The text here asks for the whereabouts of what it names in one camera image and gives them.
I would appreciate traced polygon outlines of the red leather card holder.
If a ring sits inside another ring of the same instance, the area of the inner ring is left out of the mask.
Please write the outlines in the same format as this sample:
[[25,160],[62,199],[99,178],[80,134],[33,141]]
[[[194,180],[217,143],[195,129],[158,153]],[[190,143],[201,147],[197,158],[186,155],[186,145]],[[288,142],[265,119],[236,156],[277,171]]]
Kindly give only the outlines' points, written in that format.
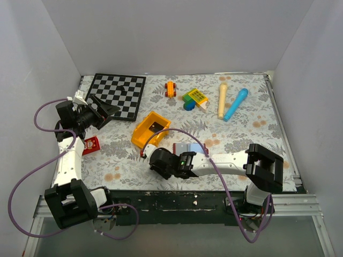
[[[176,143],[173,144],[173,154],[175,154],[175,144]],[[187,143],[187,144],[188,144],[188,151],[187,152],[204,153],[202,147],[198,143]]]

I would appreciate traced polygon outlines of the black block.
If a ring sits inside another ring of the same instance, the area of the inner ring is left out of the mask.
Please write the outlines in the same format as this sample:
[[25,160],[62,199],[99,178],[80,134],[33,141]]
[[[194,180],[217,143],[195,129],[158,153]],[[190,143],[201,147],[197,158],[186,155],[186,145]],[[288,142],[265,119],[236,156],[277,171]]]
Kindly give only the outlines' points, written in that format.
[[163,130],[165,127],[157,122],[154,122],[150,127],[149,130],[153,133],[157,133],[161,130]]

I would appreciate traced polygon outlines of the yellow plastic bin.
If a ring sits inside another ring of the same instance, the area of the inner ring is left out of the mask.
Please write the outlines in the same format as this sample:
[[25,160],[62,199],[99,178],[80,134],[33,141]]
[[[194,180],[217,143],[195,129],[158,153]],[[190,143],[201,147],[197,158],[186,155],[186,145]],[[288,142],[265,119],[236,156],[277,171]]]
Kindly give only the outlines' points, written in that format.
[[151,111],[142,122],[140,122],[133,131],[131,142],[137,146],[138,148],[142,149],[143,146],[147,143],[148,139],[154,134],[149,130],[149,127],[154,123],[157,122],[163,125],[165,128],[168,129],[171,125],[171,121],[162,117],[158,113]]

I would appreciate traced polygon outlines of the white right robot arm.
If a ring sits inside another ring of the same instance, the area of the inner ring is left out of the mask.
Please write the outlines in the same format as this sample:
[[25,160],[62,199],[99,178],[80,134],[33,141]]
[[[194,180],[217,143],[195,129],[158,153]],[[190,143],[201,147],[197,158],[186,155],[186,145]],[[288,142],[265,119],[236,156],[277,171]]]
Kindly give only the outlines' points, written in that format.
[[175,155],[165,148],[148,144],[142,152],[150,169],[164,179],[174,176],[189,179],[217,174],[245,176],[251,183],[244,191],[243,208],[256,212],[269,194],[283,191],[284,159],[267,148],[251,143],[247,150],[207,157],[194,151]]

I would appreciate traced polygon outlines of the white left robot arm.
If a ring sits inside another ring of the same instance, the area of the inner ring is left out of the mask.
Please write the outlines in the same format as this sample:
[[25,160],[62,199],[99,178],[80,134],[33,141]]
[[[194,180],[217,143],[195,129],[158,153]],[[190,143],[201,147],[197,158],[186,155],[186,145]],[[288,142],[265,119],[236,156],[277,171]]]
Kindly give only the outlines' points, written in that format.
[[56,105],[59,121],[56,139],[59,151],[64,155],[57,161],[57,175],[51,188],[45,190],[44,198],[60,229],[93,220],[109,214],[114,207],[109,190],[100,186],[90,190],[81,178],[81,157],[85,146],[86,129],[101,129],[111,115],[120,108],[91,96],[93,107],[83,99],[74,98]]

